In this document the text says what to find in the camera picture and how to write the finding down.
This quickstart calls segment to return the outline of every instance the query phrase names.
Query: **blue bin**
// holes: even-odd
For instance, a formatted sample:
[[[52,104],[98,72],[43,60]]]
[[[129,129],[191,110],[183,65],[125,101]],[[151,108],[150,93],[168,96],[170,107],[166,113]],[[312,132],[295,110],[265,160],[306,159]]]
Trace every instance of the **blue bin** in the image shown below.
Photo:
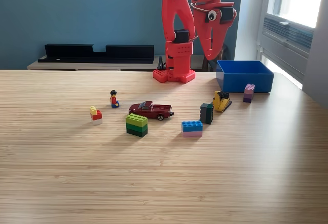
[[[255,92],[271,92],[274,73],[260,61],[217,61],[216,78],[223,92],[244,92],[254,84]]]

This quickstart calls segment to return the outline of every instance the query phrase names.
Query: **red shirt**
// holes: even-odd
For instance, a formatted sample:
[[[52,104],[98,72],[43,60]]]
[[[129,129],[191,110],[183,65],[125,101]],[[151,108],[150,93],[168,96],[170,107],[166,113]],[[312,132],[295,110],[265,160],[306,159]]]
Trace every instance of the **red shirt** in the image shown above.
[[[116,104],[116,97],[111,97],[111,103],[112,103],[113,105]]]

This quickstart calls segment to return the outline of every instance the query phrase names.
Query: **blue wall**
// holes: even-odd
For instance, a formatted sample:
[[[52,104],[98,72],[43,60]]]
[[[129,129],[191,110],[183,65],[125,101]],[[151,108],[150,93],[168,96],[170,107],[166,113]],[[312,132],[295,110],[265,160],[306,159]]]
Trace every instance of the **blue wall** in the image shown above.
[[[234,1],[239,12],[240,0]],[[225,43],[234,55],[238,18]],[[182,28],[180,21],[176,28]],[[0,69],[26,69],[44,45],[155,45],[164,54],[161,0],[0,0]],[[194,54],[202,54],[199,40]]]

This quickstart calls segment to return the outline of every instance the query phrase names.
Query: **stacked lego bricks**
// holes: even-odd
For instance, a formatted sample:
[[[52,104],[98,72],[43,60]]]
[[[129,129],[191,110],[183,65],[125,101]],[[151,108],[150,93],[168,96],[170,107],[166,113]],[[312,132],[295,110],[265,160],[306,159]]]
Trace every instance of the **stacked lego bricks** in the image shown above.
[[[103,115],[100,110],[97,110],[94,106],[90,107],[90,116],[93,125],[100,125],[103,123]]]
[[[140,115],[130,114],[126,118],[127,133],[145,137],[148,133],[148,119]]]
[[[214,105],[202,104],[200,106],[200,121],[203,124],[211,124],[213,121]]]
[[[254,97],[255,85],[248,84],[244,91],[244,102],[251,103]]]
[[[183,137],[202,137],[203,124],[200,121],[184,121],[181,124]]]

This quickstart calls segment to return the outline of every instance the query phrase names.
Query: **black tray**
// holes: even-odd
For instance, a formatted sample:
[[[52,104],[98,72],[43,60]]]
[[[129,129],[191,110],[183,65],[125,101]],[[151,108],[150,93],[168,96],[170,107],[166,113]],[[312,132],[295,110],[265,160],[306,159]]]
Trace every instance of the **black tray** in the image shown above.
[[[39,63],[152,64],[154,46],[106,45],[94,52],[93,45],[45,45],[47,57]]]

